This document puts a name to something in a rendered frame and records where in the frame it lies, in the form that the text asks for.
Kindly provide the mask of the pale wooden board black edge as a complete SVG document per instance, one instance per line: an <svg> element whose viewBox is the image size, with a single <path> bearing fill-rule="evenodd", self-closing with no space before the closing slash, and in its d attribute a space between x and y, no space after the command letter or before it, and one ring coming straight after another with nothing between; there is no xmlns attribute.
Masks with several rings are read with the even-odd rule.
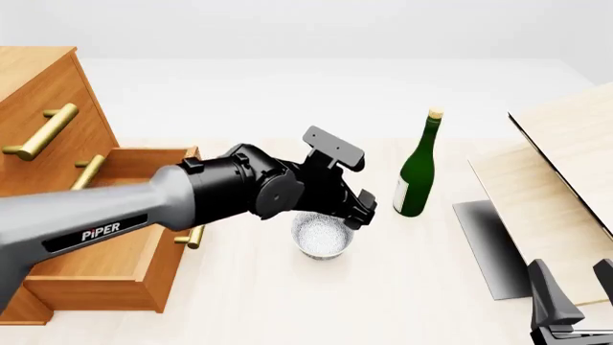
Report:
<svg viewBox="0 0 613 345"><path fill-rule="evenodd" d="M613 239L613 82L508 117Z"/></svg>

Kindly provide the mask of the wooden cabinet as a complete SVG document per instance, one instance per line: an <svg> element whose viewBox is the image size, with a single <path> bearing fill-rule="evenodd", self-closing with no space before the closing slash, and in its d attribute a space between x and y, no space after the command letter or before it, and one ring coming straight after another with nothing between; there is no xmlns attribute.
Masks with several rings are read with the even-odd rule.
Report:
<svg viewBox="0 0 613 345"><path fill-rule="evenodd" d="M116 137L106 121L102 108L95 96L87 77L85 76L79 60L76 57L75 48L72 47L0 47L0 103L7 97L18 91L26 85L27 82L37 77L47 68L50 68L56 62L63 58L71 58L74 60L76 67L86 82L86 85L93 96L93 100L100 111L101 117L105 122L115 146L112 149L122 149L117 143ZM0 321L0 325L34 325L34 324L17 324L9 322L4 324Z"/></svg>

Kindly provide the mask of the green wine bottle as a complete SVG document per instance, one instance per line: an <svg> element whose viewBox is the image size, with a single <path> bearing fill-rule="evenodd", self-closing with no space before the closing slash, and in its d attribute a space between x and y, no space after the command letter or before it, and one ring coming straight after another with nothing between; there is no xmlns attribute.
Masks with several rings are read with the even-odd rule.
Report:
<svg viewBox="0 0 613 345"><path fill-rule="evenodd" d="M420 141L400 169L392 205L406 218L420 215L430 195L435 177L434 146L442 118L442 108L429 108Z"/></svg>

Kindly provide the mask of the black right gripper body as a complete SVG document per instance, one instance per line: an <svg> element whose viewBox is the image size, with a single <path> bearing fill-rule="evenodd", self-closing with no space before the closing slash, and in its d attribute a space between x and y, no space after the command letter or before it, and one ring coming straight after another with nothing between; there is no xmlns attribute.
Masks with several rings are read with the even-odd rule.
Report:
<svg viewBox="0 0 613 345"><path fill-rule="evenodd" d="M534 345L613 345L612 330L575 330L577 319L531 324Z"/></svg>

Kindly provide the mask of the open wooden drawer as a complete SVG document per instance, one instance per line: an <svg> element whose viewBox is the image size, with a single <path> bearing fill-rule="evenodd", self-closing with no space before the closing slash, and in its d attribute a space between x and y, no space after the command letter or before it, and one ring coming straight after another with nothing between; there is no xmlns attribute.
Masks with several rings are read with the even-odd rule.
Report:
<svg viewBox="0 0 613 345"><path fill-rule="evenodd" d="M112 149L86 187L137 183L190 149ZM55 311L163 312L190 230L152 225L38 264L0 317L4 324L46 324Z"/></svg>

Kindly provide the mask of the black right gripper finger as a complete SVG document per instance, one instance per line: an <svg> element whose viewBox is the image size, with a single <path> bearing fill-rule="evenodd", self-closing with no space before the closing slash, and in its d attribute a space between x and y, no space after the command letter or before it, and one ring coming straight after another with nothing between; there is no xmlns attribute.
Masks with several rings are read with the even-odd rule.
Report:
<svg viewBox="0 0 613 345"><path fill-rule="evenodd" d="M533 310L531 327L572 326L585 315L565 295L554 275L541 259L528 265Z"/></svg>
<svg viewBox="0 0 613 345"><path fill-rule="evenodd" d="M593 270L607 297L613 299L613 261L602 259L593 266Z"/></svg>

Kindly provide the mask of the flat dark grey plate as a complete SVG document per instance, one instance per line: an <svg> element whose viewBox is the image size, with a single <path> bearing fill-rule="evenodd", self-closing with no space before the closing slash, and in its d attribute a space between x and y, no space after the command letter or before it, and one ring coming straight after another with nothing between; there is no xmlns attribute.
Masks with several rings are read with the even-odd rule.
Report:
<svg viewBox="0 0 613 345"><path fill-rule="evenodd" d="M532 296L527 265L490 200L452 205L495 301Z"/></svg>

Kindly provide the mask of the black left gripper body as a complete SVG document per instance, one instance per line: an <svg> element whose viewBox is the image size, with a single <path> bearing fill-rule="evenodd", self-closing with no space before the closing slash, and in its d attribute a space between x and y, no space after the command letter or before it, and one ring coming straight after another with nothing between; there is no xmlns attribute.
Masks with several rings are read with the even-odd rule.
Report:
<svg viewBox="0 0 613 345"><path fill-rule="evenodd" d="M332 214L341 218L349 229L358 230L371 223L376 206L375 195L371 192L361 189L356 195L344 180L340 180L332 202Z"/></svg>

